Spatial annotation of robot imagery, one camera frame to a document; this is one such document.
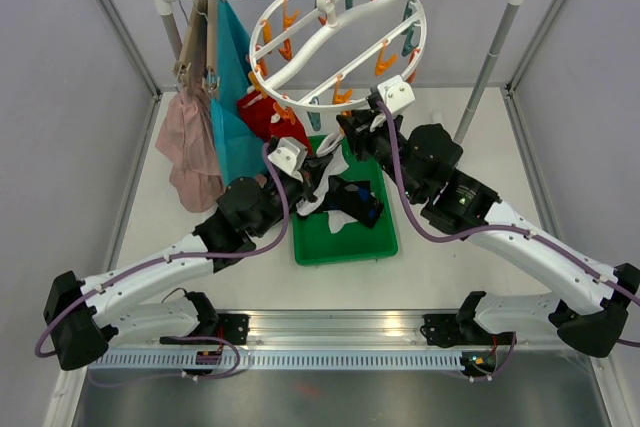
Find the white sock with black stripes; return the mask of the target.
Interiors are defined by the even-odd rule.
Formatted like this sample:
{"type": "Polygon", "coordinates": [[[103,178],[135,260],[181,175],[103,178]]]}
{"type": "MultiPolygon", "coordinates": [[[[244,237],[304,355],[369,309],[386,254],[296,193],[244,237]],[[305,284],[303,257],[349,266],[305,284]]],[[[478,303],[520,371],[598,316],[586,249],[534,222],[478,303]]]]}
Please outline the white sock with black stripes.
{"type": "Polygon", "coordinates": [[[343,134],[331,133],[316,148],[316,157],[319,160],[328,160],[328,163],[324,167],[318,186],[313,192],[316,199],[314,201],[301,200],[297,204],[296,211],[301,217],[309,216],[321,206],[329,191],[329,178],[337,176],[348,169],[348,164],[344,160],[342,151],[343,140],[343,134]]]}

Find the red christmas sock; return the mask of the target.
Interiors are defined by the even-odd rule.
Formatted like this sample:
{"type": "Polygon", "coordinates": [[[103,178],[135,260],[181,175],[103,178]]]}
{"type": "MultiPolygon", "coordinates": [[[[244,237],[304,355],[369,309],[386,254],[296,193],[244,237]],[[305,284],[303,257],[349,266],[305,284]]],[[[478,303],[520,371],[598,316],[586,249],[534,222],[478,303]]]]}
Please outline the red christmas sock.
{"type": "Polygon", "coordinates": [[[236,103],[237,112],[253,134],[263,141],[270,138],[271,117],[274,115],[274,101],[263,98],[258,91],[252,91],[236,103]]]}
{"type": "Polygon", "coordinates": [[[302,122],[297,117],[295,125],[291,125],[288,121],[282,120],[275,112],[272,114],[269,133],[271,137],[291,137],[302,143],[309,154],[313,153],[313,148],[306,134],[305,128],[302,122]]]}

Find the orange clothes peg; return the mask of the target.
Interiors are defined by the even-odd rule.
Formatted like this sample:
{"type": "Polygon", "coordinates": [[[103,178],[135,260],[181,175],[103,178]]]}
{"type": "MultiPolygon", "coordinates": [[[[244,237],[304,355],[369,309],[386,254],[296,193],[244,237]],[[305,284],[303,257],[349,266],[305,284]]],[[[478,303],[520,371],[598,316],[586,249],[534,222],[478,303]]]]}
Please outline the orange clothes peg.
{"type": "Polygon", "coordinates": [[[254,90],[256,92],[258,92],[260,94],[260,96],[265,99],[268,97],[268,94],[264,91],[264,89],[262,88],[262,85],[259,83],[257,77],[256,77],[256,73],[251,71],[248,74],[248,79],[251,83],[251,86],[254,88],[254,90]]]}
{"type": "Polygon", "coordinates": [[[284,121],[288,121],[291,125],[295,125],[297,117],[290,107],[282,107],[277,102],[273,103],[274,112],[284,121]]]}

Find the white round clip hanger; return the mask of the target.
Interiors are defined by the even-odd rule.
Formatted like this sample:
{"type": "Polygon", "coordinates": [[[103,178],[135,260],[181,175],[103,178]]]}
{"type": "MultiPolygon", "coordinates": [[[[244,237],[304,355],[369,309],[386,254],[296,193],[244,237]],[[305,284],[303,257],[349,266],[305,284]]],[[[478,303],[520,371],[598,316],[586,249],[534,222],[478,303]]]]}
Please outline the white round clip hanger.
{"type": "Polygon", "coordinates": [[[282,107],[314,112],[357,108],[358,83],[378,85],[395,75],[416,77],[428,35],[420,0],[274,0],[250,35],[248,62],[268,97],[282,107]],[[374,67],[380,44],[396,63],[374,67]]]}

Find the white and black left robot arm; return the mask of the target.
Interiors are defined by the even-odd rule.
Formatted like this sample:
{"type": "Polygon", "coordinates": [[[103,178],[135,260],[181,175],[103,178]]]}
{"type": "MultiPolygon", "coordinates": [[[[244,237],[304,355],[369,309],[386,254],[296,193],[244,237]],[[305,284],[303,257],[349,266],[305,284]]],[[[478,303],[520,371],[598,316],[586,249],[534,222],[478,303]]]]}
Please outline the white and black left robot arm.
{"type": "Polygon", "coordinates": [[[80,278],[66,271],[55,277],[35,355],[54,357],[62,370],[74,371],[118,344],[210,342],[218,314],[205,294],[189,292],[170,304],[153,303],[151,297],[276,249],[295,208],[316,198],[333,159],[330,154],[301,158],[283,146],[265,146],[263,158],[264,184],[251,177],[235,179],[214,213],[169,247],[103,274],[80,278]]]}

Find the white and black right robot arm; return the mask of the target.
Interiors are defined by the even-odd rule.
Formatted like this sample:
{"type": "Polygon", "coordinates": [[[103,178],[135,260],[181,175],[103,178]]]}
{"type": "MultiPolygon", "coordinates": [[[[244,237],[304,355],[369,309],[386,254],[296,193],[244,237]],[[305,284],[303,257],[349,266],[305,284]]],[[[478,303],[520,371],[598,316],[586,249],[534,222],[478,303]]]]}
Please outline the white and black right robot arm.
{"type": "Polygon", "coordinates": [[[402,136],[402,120],[378,109],[339,115],[351,153],[373,160],[395,183],[408,220],[433,243],[467,241],[507,260],[547,288],[539,295],[467,295],[443,327],[424,330],[440,347],[481,345],[491,337],[559,339],[595,358],[623,344],[628,308],[639,300],[639,270],[613,267],[569,248],[518,214],[499,194],[460,171],[463,149],[440,124],[402,136]]]}

